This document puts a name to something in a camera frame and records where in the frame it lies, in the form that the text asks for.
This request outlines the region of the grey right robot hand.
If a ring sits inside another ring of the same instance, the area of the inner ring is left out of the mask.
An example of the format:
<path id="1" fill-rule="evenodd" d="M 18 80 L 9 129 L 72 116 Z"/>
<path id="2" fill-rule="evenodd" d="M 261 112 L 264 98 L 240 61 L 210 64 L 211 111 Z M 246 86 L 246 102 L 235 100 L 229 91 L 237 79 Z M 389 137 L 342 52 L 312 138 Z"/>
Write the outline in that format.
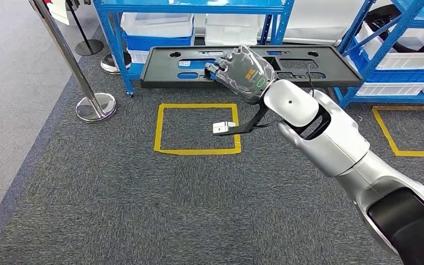
<path id="1" fill-rule="evenodd" d="M 273 66 L 250 47 L 241 45 L 213 63 L 205 64 L 207 74 L 240 96 L 246 103 L 255 105 L 264 91 L 277 80 Z"/>

